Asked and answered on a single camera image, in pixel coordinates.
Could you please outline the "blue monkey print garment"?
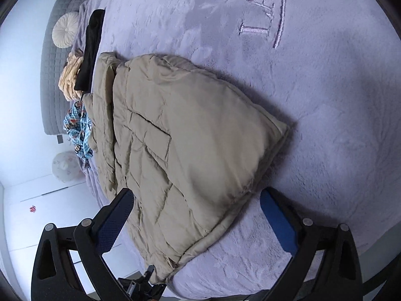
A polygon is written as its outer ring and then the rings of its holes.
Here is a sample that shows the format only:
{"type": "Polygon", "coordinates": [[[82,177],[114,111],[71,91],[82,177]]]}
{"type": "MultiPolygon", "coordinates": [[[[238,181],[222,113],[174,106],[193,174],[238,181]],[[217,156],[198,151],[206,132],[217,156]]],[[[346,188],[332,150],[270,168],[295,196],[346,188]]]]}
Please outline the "blue monkey print garment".
{"type": "Polygon", "coordinates": [[[63,128],[72,142],[75,154],[85,167],[89,167],[89,160],[93,157],[89,146],[92,121],[82,101],[73,102],[63,120],[63,128]]]}

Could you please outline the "yellow striped garment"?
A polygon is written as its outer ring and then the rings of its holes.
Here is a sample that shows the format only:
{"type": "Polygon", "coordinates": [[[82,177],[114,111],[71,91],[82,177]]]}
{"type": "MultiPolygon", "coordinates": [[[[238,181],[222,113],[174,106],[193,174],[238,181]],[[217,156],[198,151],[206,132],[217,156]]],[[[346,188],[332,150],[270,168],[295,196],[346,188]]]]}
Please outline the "yellow striped garment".
{"type": "Polygon", "coordinates": [[[58,88],[67,101],[79,100],[83,95],[82,90],[75,89],[77,74],[83,60],[84,54],[80,49],[70,52],[67,57],[67,62],[58,81],[58,88]]]}

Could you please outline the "lavender plush bed blanket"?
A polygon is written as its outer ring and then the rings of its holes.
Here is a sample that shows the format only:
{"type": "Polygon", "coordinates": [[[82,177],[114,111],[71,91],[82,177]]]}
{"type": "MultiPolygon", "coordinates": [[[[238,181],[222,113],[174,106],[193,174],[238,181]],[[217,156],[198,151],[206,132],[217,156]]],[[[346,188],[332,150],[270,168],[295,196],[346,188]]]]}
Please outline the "lavender plush bed blanket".
{"type": "Polygon", "coordinates": [[[358,253],[400,222],[400,38],[375,0],[86,0],[105,10],[98,56],[180,56],[288,126],[219,241],[168,281],[188,299],[268,289],[290,260],[259,204],[272,186],[315,223],[350,227],[358,253]]]}

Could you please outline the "round cream pleated cushion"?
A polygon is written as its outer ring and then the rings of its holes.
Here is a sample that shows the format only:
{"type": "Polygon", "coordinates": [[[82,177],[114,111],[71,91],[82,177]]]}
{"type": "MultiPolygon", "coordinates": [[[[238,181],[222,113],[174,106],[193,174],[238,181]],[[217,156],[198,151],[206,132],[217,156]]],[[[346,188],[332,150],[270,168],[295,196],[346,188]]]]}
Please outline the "round cream pleated cushion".
{"type": "Polygon", "coordinates": [[[79,25],[79,13],[68,12],[62,15],[52,29],[52,41],[57,48],[73,45],[79,25]]]}

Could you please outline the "white floral pillow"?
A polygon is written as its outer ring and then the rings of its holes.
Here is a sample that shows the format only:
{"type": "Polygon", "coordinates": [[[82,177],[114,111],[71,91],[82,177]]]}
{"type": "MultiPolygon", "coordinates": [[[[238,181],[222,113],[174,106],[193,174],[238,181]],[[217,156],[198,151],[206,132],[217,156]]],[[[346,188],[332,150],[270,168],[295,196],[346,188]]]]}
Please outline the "white floral pillow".
{"type": "Polygon", "coordinates": [[[54,157],[52,174],[63,183],[74,181],[84,176],[79,164],[79,158],[72,151],[62,152],[54,157]]]}

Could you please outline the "black garment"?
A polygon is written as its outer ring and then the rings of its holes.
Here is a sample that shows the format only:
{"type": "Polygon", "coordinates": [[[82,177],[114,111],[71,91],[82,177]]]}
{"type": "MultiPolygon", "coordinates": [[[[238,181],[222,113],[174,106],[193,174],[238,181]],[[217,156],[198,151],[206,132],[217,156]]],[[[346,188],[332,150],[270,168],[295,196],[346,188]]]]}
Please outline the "black garment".
{"type": "Polygon", "coordinates": [[[92,75],[96,63],[98,47],[101,42],[104,17],[105,10],[95,10],[91,14],[88,26],[86,27],[86,45],[84,49],[83,61],[79,66],[79,71],[77,72],[77,79],[74,86],[76,91],[81,91],[84,94],[89,93],[91,90],[92,75]]]}

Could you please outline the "beige puffer jacket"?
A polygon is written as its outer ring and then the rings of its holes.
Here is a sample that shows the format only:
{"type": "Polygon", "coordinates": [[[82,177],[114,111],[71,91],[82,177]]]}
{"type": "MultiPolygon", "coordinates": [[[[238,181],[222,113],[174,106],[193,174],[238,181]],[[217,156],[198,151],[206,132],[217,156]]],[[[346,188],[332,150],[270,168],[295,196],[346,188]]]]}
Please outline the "beige puffer jacket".
{"type": "Polygon", "coordinates": [[[127,228],[152,283],[220,240],[254,195],[288,126],[180,56],[98,56],[84,106],[102,191],[135,203],[127,228]]]}

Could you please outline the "grey quilted headboard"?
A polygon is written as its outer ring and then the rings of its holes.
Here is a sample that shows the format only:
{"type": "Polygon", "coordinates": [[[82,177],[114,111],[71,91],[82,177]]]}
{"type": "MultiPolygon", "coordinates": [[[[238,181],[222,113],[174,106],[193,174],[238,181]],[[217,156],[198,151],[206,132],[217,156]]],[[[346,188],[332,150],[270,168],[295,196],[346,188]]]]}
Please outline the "grey quilted headboard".
{"type": "Polygon", "coordinates": [[[60,74],[71,48],[58,48],[52,40],[52,30],[57,20],[68,12],[77,12],[86,0],[56,0],[50,13],[41,52],[40,103],[44,132],[48,135],[63,134],[63,120],[70,108],[58,88],[60,74]]]}

